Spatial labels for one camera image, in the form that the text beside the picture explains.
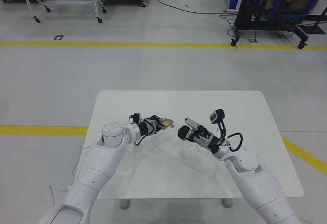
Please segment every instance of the black cable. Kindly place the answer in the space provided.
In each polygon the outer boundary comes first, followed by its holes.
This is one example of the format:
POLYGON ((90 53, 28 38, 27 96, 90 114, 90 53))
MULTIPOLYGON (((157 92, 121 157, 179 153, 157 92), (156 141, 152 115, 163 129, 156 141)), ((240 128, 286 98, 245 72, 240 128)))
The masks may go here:
POLYGON ((297 26, 308 26, 308 25, 314 25, 315 22, 313 24, 303 24, 303 25, 297 25, 297 26))
POLYGON ((282 34, 281 35, 277 35, 278 38, 286 38, 286 39, 290 39, 294 36, 294 32, 291 32, 291 34, 288 34, 288 35, 284 35, 283 34, 283 30, 282 30, 282 34))
POLYGON ((201 14, 201 15, 222 15, 222 14, 236 15, 236 13, 233 14, 233 13, 204 13, 204 12, 193 12, 193 11, 183 10, 182 8, 177 8, 177 7, 171 6, 169 4, 165 4, 165 3, 161 2, 160 0, 157 0, 157 1, 160 2, 161 4, 164 4, 164 5, 168 6, 168 7, 175 8, 177 10, 181 10, 181 11, 184 11, 184 12, 194 13, 194 14, 201 14))
POLYGON ((140 139, 140 141, 139 141, 135 146, 138 146, 138 145, 142 142, 142 140, 143 140, 144 138, 146 138, 149 134, 152 134, 153 131, 155 130, 154 126, 153 126, 149 121, 147 121, 146 119, 144 119, 144 121, 145 121, 146 123, 148 123, 148 124, 152 127, 152 131, 151 131, 150 133, 145 134, 144 137, 142 137, 142 138, 140 139))
POLYGON ((233 149, 230 147, 231 152, 236 152, 236 151, 238 151, 238 150, 241 148, 241 146, 242 146, 243 135, 242 135, 241 133, 237 132, 237 133, 231 134, 231 135, 228 136, 227 138, 231 138, 231 137, 233 137, 233 136, 240 136, 240 138, 241 138, 240 143, 238 144, 238 146, 237 146, 236 149, 233 150, 233 149))

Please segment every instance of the table leg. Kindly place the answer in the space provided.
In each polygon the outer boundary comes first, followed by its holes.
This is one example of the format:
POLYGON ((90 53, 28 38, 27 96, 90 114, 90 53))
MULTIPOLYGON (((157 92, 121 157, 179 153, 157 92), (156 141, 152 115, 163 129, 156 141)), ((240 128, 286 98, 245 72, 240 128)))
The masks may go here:
POLYGON ((32 10, 32 8, 31 8, 31 6, 30 6, 30 2, 29 2, 29 0, 25 0, 26 2, 27 2, 27 5, 28 5, 28 7, 29 7, 29 10, 30 10, 30 12, 31 12, 31 14, 33 15, 33 18, 35 19, 35 22, 37 22, 37 23, 40 23, 40 20, 35 16, 35 14, 33 13, 33 10, 32 10))
POLYGON ((95 10, 95 15, 97 18, 98 23, 102 23, 102 19, 99 17, 99 14, 97 13, 97 6, 96 6, 96 0, 92 0, 93 4, 94 4, 94 10, 95 10))
POLYGON ((121 199, 120 200, 120 208, 123 210, 126 210, 129 208, 130 205, 130 199, 121 199))
POLYGON ((233 203, 232 203, 232 198, 221 198, 221 204, 225 208, 231 208, 233 203))

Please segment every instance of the white robotic forearm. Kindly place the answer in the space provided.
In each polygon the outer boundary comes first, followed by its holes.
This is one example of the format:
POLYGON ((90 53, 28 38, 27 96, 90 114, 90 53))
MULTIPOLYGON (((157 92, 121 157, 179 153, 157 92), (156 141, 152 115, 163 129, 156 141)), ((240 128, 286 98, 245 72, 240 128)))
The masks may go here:
POLYGON ((41 219, 40 224, 89 224, 95 199, 115 174, 128 145, 168 126, 173 127, 172 120, 155 115, 146 119, 140 114, 130 117, 132 123, 109 123, 103 127, 99 140, 85 154, 68 194, 41 219))
POLYGON ((219 126, 220 138, 189 118, 185 122, 190 127, 181 127, 178 136, 199 144, 223 161, 244 199, 267 224, 301 224, 278 180, 255 153, 242 147, 242 134, 235 133, 227 137, 240 136, 241 141, 237 146, 226 140, 224 117, 223 110, 216 110, 210 115, 211 123, 219 126))

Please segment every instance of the metal stand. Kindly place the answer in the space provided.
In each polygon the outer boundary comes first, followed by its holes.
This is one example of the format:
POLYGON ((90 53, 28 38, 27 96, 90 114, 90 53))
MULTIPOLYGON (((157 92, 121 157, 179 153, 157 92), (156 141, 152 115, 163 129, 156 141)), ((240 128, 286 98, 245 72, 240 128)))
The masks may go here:
POLYGON ((99 13, 97 12, 97 6, 96 6, 96 0, 92 0, 93 4, 94 4, 94 10, 95 10, 95 15, 97 18, 98 23, 102 23, 102 19, 99 17, 99 13))
MULTIPOLYGON (((30 2, 29 0, 25 0, 27 2, 27 5, 29 7, 29 10, 31 12, 31 14, 33 15, 33 18, 35 19, 35 22, 40 23, 40 20, 35 16, 35 14, 33 13, 33 9, 30 6, 30 2)), ((39 4, 41 4, 42 6, 44 6, 44 8, 46 9, 47 12, 50 12, 50 8, 48 8, 41 0, 36 0, 39 4)))
POLYGON ((130 199, 121 199, 120 200, 120 208, 123 210, 128 209, 130 206, 130 199))
POLYGON ((103 12, 103 13, 106 13, 106 9, 104 8, 105 2, 102 1, 102 0, 99 0, 98 3, 99 3, 99 5, 100 5, 101 8, 102 8, 102 12, 103 12))
POLYGON ((232 198, 221 198, 221 204, 225 208, 231 208, 233 206, 232 198))
POLYGON ((240 30, 272 30, 293 32, 301 39, 298 48, 304 48, 306 45, 305 42, 308 40, 308 36, 301 29, 299 29, 299 27, 296 27, 296 24, 279 18, 287 0, 281 1, 272 20, 260 20, 267 1, 268 0, 262 0, 254 21, 252 21, 251 18, 256 12, 256 3, 254 1, 242 1, 235 24, 233 26, 235 38, 231 39, 231 45, 236 46, 238 40, 240 39, 240 30))
POLYGON ((306 33, 306 34, 325 34, 325 32, 318 27, 318 24, 320 23, 321 19, 325 16, 327 12, 327 6, 325 7, 324 11, 319 16, 319 19, 315 22, 312 26, 304 26, 301 25, 300 28, 306 33))

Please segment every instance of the black cable on floor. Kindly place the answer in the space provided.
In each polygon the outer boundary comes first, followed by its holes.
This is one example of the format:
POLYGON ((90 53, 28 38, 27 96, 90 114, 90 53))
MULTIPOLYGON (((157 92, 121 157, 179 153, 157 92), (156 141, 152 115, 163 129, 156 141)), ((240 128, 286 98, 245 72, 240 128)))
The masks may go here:
POLYGON ((177 10, 181 10, 181 11, 184 11, 184 12, 194 13, 194 14, 201 14, 201 15, 223 15, 223 14, 225 14, 225 15, 237 15, 236 13, 232 13, 232 12, 231 13, 225 13, 225 12, 221 12, 221 13, 193 12, 193 11, 184 10, 182 8, 177 8, 177 7, 171 6, 169 4, 165 4, 165 3, 161 2, 160 0, 157 0, 157 1, 160 2, 161 4, 164 4, 164 5, 168 6, 168 7, 175 8, 177 10))

